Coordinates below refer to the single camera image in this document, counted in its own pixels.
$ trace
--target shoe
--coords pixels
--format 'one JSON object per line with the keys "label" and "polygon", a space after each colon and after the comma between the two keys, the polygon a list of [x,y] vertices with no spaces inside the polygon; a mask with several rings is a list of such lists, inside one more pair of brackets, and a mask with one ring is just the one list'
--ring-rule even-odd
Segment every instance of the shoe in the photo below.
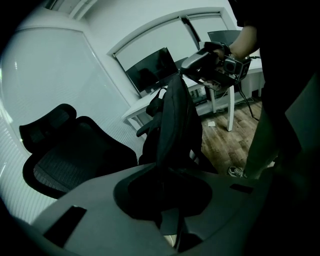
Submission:
{"label": "shoe", "polygon": [[240,167],[229,167],[228,174],[232,177],[247,178],[246,174],[244,173],[244,169]]}

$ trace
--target office chair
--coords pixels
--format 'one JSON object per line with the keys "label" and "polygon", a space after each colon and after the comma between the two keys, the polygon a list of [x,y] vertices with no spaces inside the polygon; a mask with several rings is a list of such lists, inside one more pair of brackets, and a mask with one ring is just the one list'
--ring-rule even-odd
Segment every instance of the office chair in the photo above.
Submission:
{"label": "office chair", "polygon": [[91,118],[76,116],[72,106],[61,104],[19,127],[23,145],[32,153],[23,166],[23,178],[55,199],[89,179],[137,165],[132,149],[107,135]]}

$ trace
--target person's arm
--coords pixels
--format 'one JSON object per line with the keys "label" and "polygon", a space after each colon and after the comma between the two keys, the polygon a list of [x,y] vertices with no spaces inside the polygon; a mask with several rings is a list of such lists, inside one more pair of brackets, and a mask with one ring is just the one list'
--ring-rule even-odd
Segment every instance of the person's arm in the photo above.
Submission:
{"label": "person's arm", "polygon": [[259,49],[257,42],[257,28],[245,25],[237,39],[229,46],[236,59],[243,59]]}

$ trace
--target camera rig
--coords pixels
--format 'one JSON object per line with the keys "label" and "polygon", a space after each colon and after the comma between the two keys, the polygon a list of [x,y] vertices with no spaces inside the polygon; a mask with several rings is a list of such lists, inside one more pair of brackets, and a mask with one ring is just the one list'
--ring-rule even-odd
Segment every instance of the camera rig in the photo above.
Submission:
{"label": "camera rig", "polygon": [[[223,59],[215,50],[223,52]],[[215,91],[225,90],[244,79],[251,59],[232,58],[230,48],[221,42],[205,42],[204,47],[187,58],[181,65],[181,74]]]}

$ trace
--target monitor screen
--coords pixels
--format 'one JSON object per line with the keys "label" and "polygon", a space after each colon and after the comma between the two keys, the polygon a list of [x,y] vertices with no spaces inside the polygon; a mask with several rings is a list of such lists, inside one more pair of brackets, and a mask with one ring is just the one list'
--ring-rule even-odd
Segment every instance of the monitor screen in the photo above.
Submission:
{"label": "monitor screen", "polygon": [[157,50],[126,71],[139,92],[162,86],[162,80],[177,72],[167,48]]}

